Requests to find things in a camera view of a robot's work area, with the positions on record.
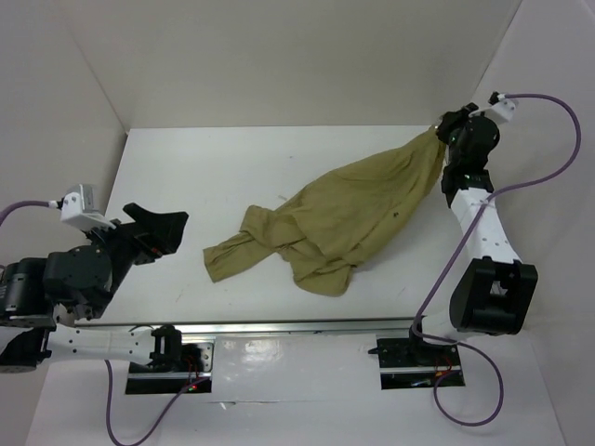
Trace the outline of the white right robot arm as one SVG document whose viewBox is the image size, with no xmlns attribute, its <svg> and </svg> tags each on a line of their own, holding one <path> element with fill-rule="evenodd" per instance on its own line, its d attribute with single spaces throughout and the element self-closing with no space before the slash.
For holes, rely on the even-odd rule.
<svg viewBox="0 0 595 446">
<path fill-rule="evenodd" d="M 436 135 L 446 146 L 441 191 L 463 232 L 456 253 L 467 253 L 469 264 L 447 308 L 413 322 L 405 352 L 416 364 L 435 357 L 438 345 L 478 335 L 515 335 L 524 324 L 538 274 L 508 240 L 486 168 L 500 140 L 499 127 L 511 120 L 516 107 L 507 98 L 485 109 L 471 103 L 446 113 L 437 125 Z"/>
</svg>

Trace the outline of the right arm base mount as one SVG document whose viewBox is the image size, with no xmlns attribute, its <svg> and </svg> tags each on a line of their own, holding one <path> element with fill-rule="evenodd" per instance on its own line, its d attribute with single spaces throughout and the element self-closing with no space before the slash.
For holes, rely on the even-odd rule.
<svg viewBox="0 0 595 446">
<path fill-rule="evenodd" d="M 456 347 L 378 338 L 367 353 L 377 358 L 383 390 L 463 387 L 465 379 Z"/>
</svg>

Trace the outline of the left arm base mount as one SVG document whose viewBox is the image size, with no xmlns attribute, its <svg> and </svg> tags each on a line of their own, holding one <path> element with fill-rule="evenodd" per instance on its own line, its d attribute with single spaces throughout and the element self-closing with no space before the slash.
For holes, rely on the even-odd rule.
<svg viewBox="0 0 595 446">
<path fill-rule="evenodd" d="M 154 338 L 155 354 L 150 355 L 148 364 L 129 364 L 126 395 L 174 395 L 184 387 L 187 394 L 212 392 L 213 339 L 184 340 L 173 325 L 141 325 L 129 330 L 133 335 L 141 331 Z"/>
</svg>

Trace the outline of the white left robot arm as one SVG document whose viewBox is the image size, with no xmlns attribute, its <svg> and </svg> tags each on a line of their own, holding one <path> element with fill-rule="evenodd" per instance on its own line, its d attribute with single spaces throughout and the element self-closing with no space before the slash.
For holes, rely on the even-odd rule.
<svg viewBox="0 0 595 446">
<path fill-rule="evenodd" d="M 97 320 L 111 304 L 127 273 L 179 249 L 189 216 L 153 213 L 125 205 L 123 223 L 85 212 L 63 221 L 88 242 L 45 257 L 28 257 L 1 274 L 1 371 L 34 371 L 42 362 L 127 361 L 164 371 L 183 360 L 181 332 L 172 325 L 133 332 L 87 330 L 68 325 Z"/>
</svg>

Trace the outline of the khaki zip-up jacket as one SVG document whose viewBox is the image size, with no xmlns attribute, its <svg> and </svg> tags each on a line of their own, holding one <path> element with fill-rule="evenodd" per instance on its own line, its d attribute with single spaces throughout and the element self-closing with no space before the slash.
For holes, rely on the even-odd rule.
<svg viewBox="0 0 595 446">
<path fill-rule="evenodd" d="M 249 206 L 237 234 L 204 250 L 211 281 L 278 254 L 298 288 L 343 295 L 353 272 L 386 247 L 434 188 L 445 152 L 429 128 L 400 148 L 327 172 L 274 210 Z"/>
</svg>

